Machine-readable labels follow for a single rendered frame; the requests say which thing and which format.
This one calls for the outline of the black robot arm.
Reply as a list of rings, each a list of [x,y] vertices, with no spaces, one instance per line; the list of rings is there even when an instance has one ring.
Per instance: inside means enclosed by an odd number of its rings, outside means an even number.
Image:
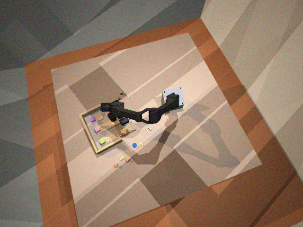
[[[161,116],[170,109],[176,109],[179,107],[179,95],[174,92],[166,96],[166,103],[158,108],[145,108],[140,112],[124,109],[124,102],[114,103],[101,103],[101,111],[109,112],[107,115],[112,122],[120,116],[135,120],[136,122],[143,122],[146,124],[158,123]],[[142,119],[142,114],[149,111],[149,120]]]

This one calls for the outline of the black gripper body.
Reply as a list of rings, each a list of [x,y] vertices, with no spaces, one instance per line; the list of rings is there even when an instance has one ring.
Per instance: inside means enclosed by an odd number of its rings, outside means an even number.
[[[114,102],[119,102],[119,101],[115,100],[112,103],[114,103]],[[121,123],[122,126],[125,125],[125,124],[127,124],[127,123],[129,123],[129,119],[125,118],[125,117],[122,117],[122,116],[120,116],[120,120],[119,121],[120,121],[120,123]]]

